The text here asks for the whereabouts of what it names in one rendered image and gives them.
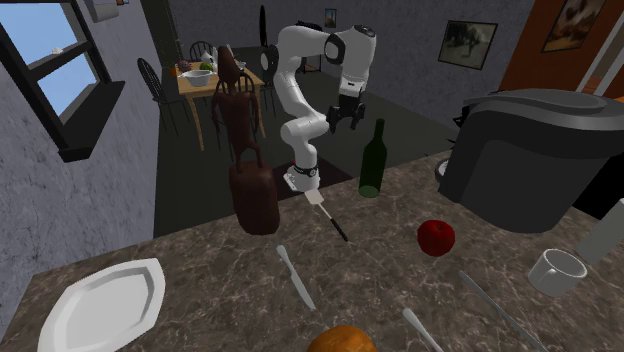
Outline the silver table knife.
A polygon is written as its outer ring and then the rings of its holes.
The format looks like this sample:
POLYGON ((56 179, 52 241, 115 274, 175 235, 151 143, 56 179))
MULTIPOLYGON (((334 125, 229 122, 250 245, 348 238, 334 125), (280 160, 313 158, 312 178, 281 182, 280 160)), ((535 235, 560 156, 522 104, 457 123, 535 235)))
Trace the silver table knife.
POLYGON ((310 309, 310 310, 315 310, 316 306, 310 296, 310 294, 308 293, 305 285, 303 284, 301 278, 299 277, 296 269, 294 268, 292 262, 290 261, 290 258, 288 256, 287 250, 285 248, 284 245, 278 245, 276 247, 276 251, 278 253, 278 255, 280 256, 280 258, 285 262, 285 264, 287 265, 290 273, 291 273, 291 280, 299 294, 299 296, 301 297, 301 299, 303 300, 303 302, 306 304, 306 306, 310 309))

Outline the large black lidded appliance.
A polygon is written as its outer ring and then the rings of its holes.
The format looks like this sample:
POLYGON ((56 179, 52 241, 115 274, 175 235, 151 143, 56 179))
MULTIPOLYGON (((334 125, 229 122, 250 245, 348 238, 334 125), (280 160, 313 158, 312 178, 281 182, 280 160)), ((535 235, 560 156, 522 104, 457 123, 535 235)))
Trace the large black lidded appliance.
POLYGON ((439 191, 507 231, 552 229, 607 160, 624 152, 624 103, 556 89, 464 102, 439 191))

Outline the pale grey box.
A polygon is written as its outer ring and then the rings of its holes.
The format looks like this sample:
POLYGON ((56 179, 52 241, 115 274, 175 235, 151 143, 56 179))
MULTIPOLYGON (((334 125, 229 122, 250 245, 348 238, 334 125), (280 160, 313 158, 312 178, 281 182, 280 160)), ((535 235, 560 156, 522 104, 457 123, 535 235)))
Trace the pale grey box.
POLYGON ((621 198, 576 245, 577 254, 591 265, 597 264, 624 240, 624 198, 621 198))

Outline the white mug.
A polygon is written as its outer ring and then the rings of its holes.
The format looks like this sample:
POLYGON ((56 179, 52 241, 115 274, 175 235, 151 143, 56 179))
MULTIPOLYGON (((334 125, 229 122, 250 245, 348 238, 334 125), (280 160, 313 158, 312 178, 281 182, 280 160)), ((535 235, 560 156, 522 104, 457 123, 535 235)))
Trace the white mug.
POLYGON ((528 273, 528 280, 542 294, 560 297, 587 274, 587 267, 582 261, 568 252, 551 248, 540 255, 528 273))

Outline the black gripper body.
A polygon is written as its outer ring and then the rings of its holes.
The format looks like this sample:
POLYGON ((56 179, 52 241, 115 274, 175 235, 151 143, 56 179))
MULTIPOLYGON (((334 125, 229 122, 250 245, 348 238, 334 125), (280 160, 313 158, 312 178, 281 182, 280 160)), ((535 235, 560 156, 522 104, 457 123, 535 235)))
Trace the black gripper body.
POLYGON ((340 113, 342 118, 352 118, 353 109, 356 108, 359 103, 362 103, 360 96, 354 97, 340 94, 338 98, 338 104, 335 106, 340 107, 340 113))

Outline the long silver utensil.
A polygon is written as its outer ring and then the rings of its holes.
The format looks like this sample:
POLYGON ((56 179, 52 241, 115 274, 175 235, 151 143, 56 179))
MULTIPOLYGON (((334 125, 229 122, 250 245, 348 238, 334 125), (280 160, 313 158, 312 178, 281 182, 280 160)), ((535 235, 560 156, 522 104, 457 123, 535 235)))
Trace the long silver utensil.
POLYGON ((508 313, 506 313, 469 275, 460 271, 459 276, 467 283, 481 298, 487 301, 494 309, 522 336, 533 348, 538 352, 549 352, 541 342, 526 331, 518 322, 516 322, 508 313))

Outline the dark framed wall picture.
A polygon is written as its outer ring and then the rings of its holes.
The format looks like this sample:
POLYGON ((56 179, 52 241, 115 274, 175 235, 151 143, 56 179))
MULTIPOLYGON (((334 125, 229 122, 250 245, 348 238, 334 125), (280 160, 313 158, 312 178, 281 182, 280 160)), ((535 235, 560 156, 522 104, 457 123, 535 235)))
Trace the dark framed wall picture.
POLYGON ((438 60, 481 70, 497 27, 497 23, 449 20, 438 60))

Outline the black framed window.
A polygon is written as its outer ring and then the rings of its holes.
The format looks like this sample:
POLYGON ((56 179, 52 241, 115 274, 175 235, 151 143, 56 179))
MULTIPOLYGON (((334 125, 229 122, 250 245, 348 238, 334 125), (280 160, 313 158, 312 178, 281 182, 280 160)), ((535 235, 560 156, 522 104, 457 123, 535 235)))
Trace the black framed window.
POLYGON ((0 0, 0 61, 65 162, 90 157, 123 90, 77 0, 0 0))

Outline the red apple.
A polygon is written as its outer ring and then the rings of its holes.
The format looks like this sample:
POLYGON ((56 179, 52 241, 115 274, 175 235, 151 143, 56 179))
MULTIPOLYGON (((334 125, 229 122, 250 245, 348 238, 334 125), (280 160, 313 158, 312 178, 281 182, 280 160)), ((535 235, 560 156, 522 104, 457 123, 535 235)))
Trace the red apple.
POLYGON ((421 250, 432 257, 448 253, 455 244, 455 231, 441 220, 427 220, 417 230, 417 240, 421 250))

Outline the brown figure statue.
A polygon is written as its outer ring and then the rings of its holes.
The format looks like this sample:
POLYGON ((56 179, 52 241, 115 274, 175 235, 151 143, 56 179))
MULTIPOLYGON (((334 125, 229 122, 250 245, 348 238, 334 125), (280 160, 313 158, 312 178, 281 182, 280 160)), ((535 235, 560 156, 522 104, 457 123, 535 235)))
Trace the brown figure statue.
POLYGON ((228 91, 215 92, 211 111, 220 113, 233 147, 235 164, 229 168, 229 187, 239 224, 251 235, 269 235, 280 225, 273 170, 263 160, 260 146, 251 133, 258 129, 250 118, 259 116, 259 104, 253 92, 238 92, 235 84, 240 69, 230 50, 218 48, 219 81, 228 91))

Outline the orange round fruit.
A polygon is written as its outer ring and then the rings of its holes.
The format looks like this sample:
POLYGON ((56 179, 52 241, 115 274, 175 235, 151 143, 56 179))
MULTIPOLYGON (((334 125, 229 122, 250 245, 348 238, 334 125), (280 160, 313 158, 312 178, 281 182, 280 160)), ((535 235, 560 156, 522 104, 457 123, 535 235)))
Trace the orange round fruit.
POLYGON ((316 337, 306 352, 379 352, 370 337, 361 329, 339 325, 316 337))

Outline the wooden dining table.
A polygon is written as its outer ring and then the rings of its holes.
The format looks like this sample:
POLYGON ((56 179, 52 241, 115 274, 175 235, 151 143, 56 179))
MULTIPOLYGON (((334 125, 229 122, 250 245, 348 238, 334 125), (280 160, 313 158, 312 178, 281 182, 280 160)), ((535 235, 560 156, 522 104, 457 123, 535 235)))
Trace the wooden dining table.
MULTIPOLYGON (((204 73, 203 70, 200 70, 200 66, 201 64, 196 62, 191 64, 192 70, 182 73, 179 69, 176 69, 176 72, 178 73, 178 92, 189 104, 197 130, 199 148, 203 151, 203 133, 194 99, 212 97, 215 93, 221 91, 221 87, 218 72, 207 71, 204 73)), ((264 82, 248 68, 238 69, 238 73, 241 75, 241 78, 238 80, 236 87, 253 92, 255 97, 259 98, 264 82)))

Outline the dark green glass bottle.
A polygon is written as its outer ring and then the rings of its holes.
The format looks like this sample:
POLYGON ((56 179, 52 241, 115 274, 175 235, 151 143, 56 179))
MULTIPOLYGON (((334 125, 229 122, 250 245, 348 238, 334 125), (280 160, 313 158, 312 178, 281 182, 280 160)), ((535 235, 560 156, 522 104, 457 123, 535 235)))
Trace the dark green glass bottle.
POLYGON ((383 141, 385 120, 378 118, 372 140, 365 146, 359 181, 359 193, 366 198, 380 194, 387 159, 387 148, 383 141))

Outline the white angular plate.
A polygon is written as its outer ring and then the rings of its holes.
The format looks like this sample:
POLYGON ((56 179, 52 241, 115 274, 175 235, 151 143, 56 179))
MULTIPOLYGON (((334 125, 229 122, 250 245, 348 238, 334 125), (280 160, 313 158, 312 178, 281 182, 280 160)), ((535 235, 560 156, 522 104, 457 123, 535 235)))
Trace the white angular plate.
POLYGON ((57 300, 41 328, 37 352, 116 352, 155 326, 165 288, 156 258, 91 274, 57 300))

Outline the brown framed wall picture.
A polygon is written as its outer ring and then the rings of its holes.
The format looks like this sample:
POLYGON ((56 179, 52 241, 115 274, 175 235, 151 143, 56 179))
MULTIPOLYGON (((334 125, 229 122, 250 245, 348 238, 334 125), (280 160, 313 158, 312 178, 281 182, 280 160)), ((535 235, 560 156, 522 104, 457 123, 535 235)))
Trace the brown framed wall picture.
POLYGON ((565 0, 542 53, 579 49, 606 0, 565 0))

